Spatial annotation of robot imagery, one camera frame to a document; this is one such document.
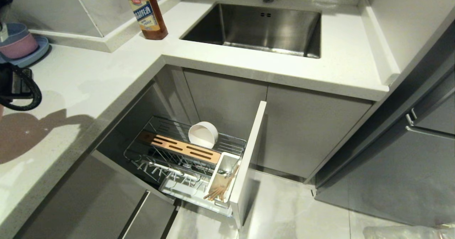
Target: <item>gray refrigerator door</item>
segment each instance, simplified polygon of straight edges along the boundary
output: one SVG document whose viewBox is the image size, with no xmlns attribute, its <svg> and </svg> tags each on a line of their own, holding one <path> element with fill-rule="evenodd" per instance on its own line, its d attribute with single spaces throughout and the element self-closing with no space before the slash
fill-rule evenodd
<svg viewBox="0 0 455 239">
<path fill-rule="evenodd" d="M 426 114 L 416 106 L 424 114 L 416 125 L 453 129 L 453 92 L 439 100 Z M 406 126 L 407 119 L 400 119 L 321 187 L 316 199 L 411 225 L 455 222 L 455 141 Z"/>
</svg>

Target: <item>white countertop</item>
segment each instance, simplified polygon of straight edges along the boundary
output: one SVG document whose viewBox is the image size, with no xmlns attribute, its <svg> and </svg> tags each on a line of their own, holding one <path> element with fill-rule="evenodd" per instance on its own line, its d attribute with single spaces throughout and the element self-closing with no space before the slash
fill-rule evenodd
<svg viewBox="0 0 455 239">
<path fill-rule="evenodd" d="M 322 57 L 301 58 L 179 38 L 216 2 L 322 12 Z M 0 120 L 0 238 L 11 238 L 58 180 L 167 63 L 381 100 L 381 85 L 354 6 L 303 7 L 276 0 L 185 0 L 164 14 L 169 35 L 138 34 L 113 53 L 53 45 L 32 66 L 43 101 Z"/>
</svg>

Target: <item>stainless steel sink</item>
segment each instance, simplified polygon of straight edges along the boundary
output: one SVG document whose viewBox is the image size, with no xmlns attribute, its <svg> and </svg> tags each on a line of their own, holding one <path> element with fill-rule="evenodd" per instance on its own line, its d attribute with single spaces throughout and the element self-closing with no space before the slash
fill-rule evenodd
<svg viewBox="0 0 455 239">
<path fill-rule="evenodd" d="M 321 14 L 217 4 L 182 39 L 320 58 Z"/>
</svg>

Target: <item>black cable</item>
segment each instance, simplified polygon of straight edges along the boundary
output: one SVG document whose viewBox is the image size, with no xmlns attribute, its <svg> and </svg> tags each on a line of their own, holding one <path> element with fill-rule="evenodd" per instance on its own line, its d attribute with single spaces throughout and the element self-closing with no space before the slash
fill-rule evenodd
<svg viewBox="0 0 455 239">
<path fill-rule="evenodd" d="M 22 80 L 24 80 L 27 87 L 30 88 L 33 100 L 30 104 L 26 106 L 17 106 L 11 104 L 8 100 L 5 100 L 0 97 L 0 104 L 5 106 L 6 108 L 10 108 L 16 111 L 29 111 L 31 109 L 36 108 L 41 103 L 42 100 L 41 90 L 39 89 L 38 85 L 36 85 L 36 83 L 29 75 L 22 72 L 22 69 L 20 67 L 15 66 L 11 63 L 2 64 L 2 66 L 6 67 L 7 69 L 11 69 L 13 73 L 16 73 L 16 75 L 18 75 Z"/>
</svg>

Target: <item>dish rack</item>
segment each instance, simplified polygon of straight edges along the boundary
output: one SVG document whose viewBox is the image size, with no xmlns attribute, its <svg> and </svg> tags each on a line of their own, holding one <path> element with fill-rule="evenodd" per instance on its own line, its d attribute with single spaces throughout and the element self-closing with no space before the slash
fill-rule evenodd
<svg viewBox="0 0 455 239">
<path fill-rule="evenodd" d="M 217 164 L 147 144 L 142 137 L 144 133 L 150 133 L 190 144 L 188 139 L 190 127 L 177 121 L 153 116 L 123 153 L 141 174 L 160 186 L 160 191 L 183 200 L 190 200 L 192 197 L 203 198 Z M 219 133 L 218 141 L 211 151 L 220 154 L 228 152 L 241 158 L 246 144 L 243 139 Z"/>
</svg>

